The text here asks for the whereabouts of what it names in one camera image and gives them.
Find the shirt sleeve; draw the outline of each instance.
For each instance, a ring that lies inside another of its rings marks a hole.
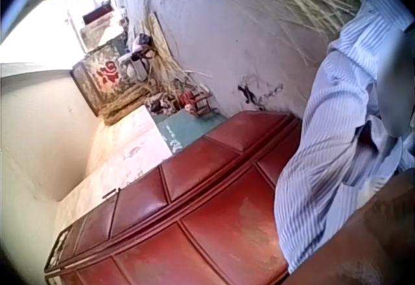
[[[393,2],[388,6],[396,8]],[[315,252],[324,235],[328,210],[355,156],[356,131],[366,122],[367,89],[376,82],[379,50],[392,26],[373,0],[364,0],[318,70],[299,149],[276,188],[279,244],[290,273]]]

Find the striped shirt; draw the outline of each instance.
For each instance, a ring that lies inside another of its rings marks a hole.
[[[305,110],[300,146],[276,188],[279,244],[290,273],[343,226],[362,192],[375,193],[396,170],[414,167],[413,133],[388,135],[375,89],[388,31],[404,31],[413,21],[400,0],[364,0],[329,45]]]

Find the person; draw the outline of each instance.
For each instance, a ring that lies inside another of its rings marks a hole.
[[[289,273],[396,172],[415,166],[413,132],[388,135],[376,91],[382,46],[391,31],[405,31],[413,22],[400,0],[364,0],[328,47],[305,109],[300,146],[276,185],[274,214]]]
[[[284,285],[415,284],[414,174],[392,177]]]

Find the concrete wall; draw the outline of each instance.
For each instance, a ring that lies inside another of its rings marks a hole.
[[[99,120],[68,71],[1,79],[1,109],[1,244],[29,284],[44,284],[57,202],[83,180]]]

